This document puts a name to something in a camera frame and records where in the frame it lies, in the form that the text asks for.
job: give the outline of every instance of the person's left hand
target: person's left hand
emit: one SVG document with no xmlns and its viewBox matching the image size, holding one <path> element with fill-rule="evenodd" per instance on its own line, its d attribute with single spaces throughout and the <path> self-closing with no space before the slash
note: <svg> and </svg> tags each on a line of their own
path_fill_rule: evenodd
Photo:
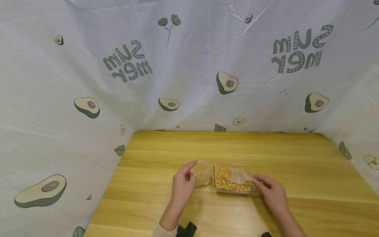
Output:
<svg viewBox="0 0 379 237">
<path fill-rule="evenodd" d="M 185 164 L 172 178 L 171 204 L 184 209 L 195 190 L 196 176 L 190 171 L 197 160 Z"/>
</svg>

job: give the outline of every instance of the wooden table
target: wooden table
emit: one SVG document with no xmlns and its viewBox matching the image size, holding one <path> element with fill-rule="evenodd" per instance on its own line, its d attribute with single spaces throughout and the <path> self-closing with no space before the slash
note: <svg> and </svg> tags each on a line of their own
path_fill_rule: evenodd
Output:
<svg viewBox="0 0 379 237">
<path fill-rule="evenodd" d="M 246 163 L 281 182 L 308 237 L 379 236 L 379 198 L 326 137 L 313 133 L 140 131 L 127 149 L 85 237 L 150 237 L 191 160 Z M 195 190 L 180 224 L 197 237 L 281 236 L 261 196 Z"/>
</svg>

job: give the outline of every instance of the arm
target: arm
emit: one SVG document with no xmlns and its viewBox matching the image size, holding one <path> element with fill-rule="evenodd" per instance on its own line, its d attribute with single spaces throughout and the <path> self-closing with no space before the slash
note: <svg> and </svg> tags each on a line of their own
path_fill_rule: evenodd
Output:
<svg viewBox="0 0 379 237">
<path fill-rule="evenodd" d="M 288 207 L 287 195 L 283 185 L 268 176 L 253 175 L 251 182 L 262 192 L 267 206 L 272 211 L 284 236 L 306 237 L 299 223 Z"/>
<path fill-rule="evenodd" d="M 197 164 L 194 160 L 185 164 L 172 178 L 171 200 L 164 211 L 152 237 L 175 237 L 182 212 L 195 190 L 196 176 L 190 169 Z"/>
</svg>

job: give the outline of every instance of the white fabric backdrop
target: white fabric backdrop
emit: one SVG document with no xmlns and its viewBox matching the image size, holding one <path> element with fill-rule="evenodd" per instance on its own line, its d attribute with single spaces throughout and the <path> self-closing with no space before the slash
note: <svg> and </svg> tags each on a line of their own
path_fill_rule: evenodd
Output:
<svg viewBox="0 0 379 237">
<path fill-rule="evenodd" d="M 379 194 L 377 3 L 4 2 L 0 235 L 81 236 L 139 129 L 322 133 L 336 146 L 344 141 L 349 153 L 341 150 Z M 221 93 L 219 71 L 237 78 L 231 93 Z M 309 113 L 312 93 L 324 105 Z M 166 111 L 159 98 L 179 107 Z M 38 185 L 30 202 L 20 199 L 56 174 L 66 179 L 56 200 Z"/>
</svg>

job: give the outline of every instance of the black object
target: black object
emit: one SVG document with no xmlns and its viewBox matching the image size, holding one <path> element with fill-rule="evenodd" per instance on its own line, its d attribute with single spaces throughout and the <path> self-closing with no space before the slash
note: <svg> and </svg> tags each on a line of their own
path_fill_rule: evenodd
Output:
<svg viewBox="0 0 379 237">
<path fill-rule="evenodd" d="M 269 232 L 265 232 L 262 234 L 262 237 L 273 237 Z"/>
<path fill-rule="evenodd" d="M 196 230 L 197 227 L 192 222 L 189 222 L 185 229 L 181 225 L 179 225 L 176 237 L 193 237 Z"/>
</svg>

